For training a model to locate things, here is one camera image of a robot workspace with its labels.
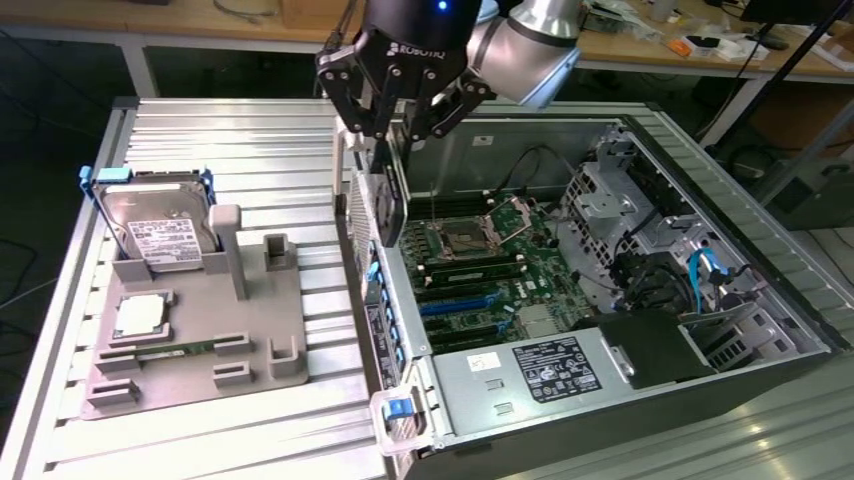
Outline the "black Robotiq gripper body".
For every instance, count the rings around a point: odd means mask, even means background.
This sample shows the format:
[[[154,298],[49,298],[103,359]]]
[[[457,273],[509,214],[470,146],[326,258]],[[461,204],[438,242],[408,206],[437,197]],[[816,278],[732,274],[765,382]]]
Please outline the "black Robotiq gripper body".
[[[390,68],[430,70],[441,82],[468,67],[466,47],[478,19],[478,1],[378,0],[366,3],[354,46],[363,72],[385,81]]]

